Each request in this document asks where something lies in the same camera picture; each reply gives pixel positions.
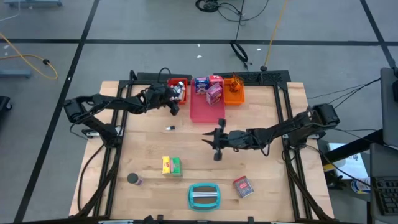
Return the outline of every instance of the wooden tabletop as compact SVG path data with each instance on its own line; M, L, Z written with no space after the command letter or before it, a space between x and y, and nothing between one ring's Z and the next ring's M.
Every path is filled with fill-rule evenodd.
M103 82L100 93L116 96L118 82ZM146 88L134 85L132 95ZM303 83L288 83L293 114L305 111L308 106ZM227 125L225 132L266 128L278 123L275 96L272 87L245 86L245 103L240 106L226 106ZM287 119L283 93L280 91L284 119ZM246 221L253 216L255 221L294 221L289 185L284 161L281 158L282 141L274 139L271 152L264 157L261 151L223 150L223 160L213 160L214 150L201 139L214 130L216 124L192 123L189 117L190 97L187 104L180 105L180 112L173 117L168 108L150 110L146 114L129 114L123 149L114 193L112 219L143 219L148 215L163 214L166 220L225 220ZM104 110L96 117L110 123L112 110ZM174 125L175 130L165 128ZM86 146L82 166L102 144L99 138L90 139ZM317 146L315 141L309 145ZM90 199L98 186L104 149L89 164L81 194L82 206ZM328 189L323 175L320 155L308 148L301 150L302 164L307 189L319 206L333 217ZM162 175L162 156L176 156L182 160L183 177ZM135 172L144 179L142 186L127 182L127 176ZM247 176L254 193L239 198L232 182ZM200 182L218 184L221 190L221 207L213 212L194 212L187 205L187 190ZM297 189L300 216L305 217L302 196ZM77 185L70 214L77 213ZM106 199L102 200L104 213Z

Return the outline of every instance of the orange basket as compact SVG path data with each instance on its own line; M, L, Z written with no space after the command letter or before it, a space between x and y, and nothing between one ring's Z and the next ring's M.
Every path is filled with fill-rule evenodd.
M241 105L244 103L244 86L237 92L231 92L229 88L231 87L232 78L224 79L224 101L225 105Z
M187 86L188 86L188 80L186 78L169 78L167 80L167 85L171 86L171 85L177 85L179 82L183 82L184 83L184 87L185 87L185 95L184 98L180 101L179 104L184 105L187 102Z

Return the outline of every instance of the gray floor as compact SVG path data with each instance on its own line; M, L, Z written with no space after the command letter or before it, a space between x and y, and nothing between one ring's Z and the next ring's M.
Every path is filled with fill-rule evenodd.
M194 0L101 0L88 34L89 39L232 39L236 23L217 13L198 11ZM238 0L228 1L240 6ZM395 0L367 0L387 41L398 41ZM0 22L8 38L79 39L93 0L64 1L63 7L23 8L19 17ZM247 17L265 1L247 0ZM283 1L270 0L261 16L241 27L239 38L269 40ZM0 19L17 11L0 4ZM289 1L277 40L377 41L359 0ZM14 55L0 44L0 57ZM46 80L34 73L31 79L1 79L0 95L12 98L14 108L2 121L0 131L0 223L12 222L32 172L77 44L16 44L26 54L48 58L60 78ZM244 45L255 71L264 63L267 45ZM398 47L389 47L398 58ZM46 74L52 71L32 59ZM68 97L97 93L104 80L127 78L136 72L173 73L196 77L214 72L243 72L242 63L229 45L86 44L78 62ZM378 46L272 46L269 70L289 70L292 81L304 82L307 96L316 96L366 83L388 67ZM0 61L0 68L28 68L21 60ZM334 97L310 100L329 102ZM341 129L381 127L380 86L375 83L341 105L337 112ZM68 132L70 123L62 111L25 221L67 217L85 147L84 140ZM354 137L329 131L328 141L350 142ZM330 192L336 218L364 223L366 204L339 192Z

